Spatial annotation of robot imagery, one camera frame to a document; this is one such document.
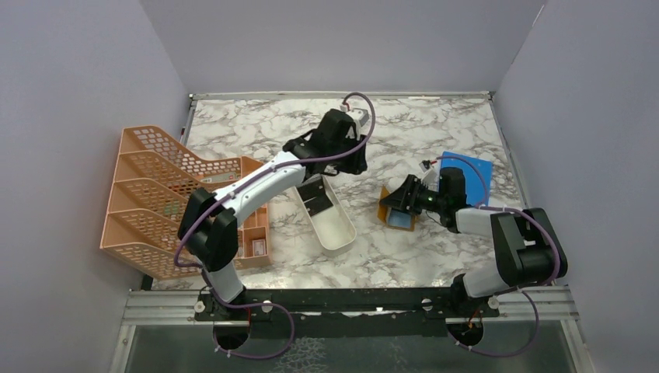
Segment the yellow leather card holder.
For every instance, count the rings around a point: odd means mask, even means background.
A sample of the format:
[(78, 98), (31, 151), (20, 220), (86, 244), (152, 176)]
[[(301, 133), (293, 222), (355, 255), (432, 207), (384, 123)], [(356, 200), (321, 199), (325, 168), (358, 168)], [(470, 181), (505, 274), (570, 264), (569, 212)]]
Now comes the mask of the yellow leather card holder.
[(378, 199), (377, 218), (387, 228), (413, 232), (417, 218), (406, 212), (392, 209), (381, 204), (382, 200), (390, 195), (386, 186), (382, 186)]

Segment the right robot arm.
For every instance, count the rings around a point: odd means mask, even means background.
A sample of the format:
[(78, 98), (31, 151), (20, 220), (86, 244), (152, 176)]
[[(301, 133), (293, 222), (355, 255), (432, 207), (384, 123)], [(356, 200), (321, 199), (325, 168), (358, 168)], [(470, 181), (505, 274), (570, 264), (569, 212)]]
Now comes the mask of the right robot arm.
[(567, 257), (544, 209), (472, 206), (467, 198), (463, 171), (448, 167), (440, 171), (438, 190), (408, 175), (379, 201), (388, 214), (415, 218), (433, 212), (450, 232), (492, 240), (493, 262), (458, 275), (451, 284), (448, 305), (456, 315), (469, 315), (480, 299), (527, 285), (546, 285), (567, 274)]

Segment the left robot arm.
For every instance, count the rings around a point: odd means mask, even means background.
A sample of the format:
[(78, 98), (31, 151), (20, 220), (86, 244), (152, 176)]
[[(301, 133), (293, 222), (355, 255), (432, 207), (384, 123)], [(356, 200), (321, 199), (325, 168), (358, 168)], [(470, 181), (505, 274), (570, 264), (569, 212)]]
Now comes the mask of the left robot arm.
[(347, 113), (331, 109), (318, 127), (287, 141), (269, 162), (248, 176), (210, 192), (195, 190), (180, 222), (179, 251), (195, 258), (215, 293), (214, 307), (226, 319), (244, 309), (243, 282), (233, 260), (238, 251), (238, 228), (255, 211), (289, 188), (302, 185), (331, 166), (340, 173), (359, 175), (367, 169), (365, 146), (372, 136), (359, 133)]

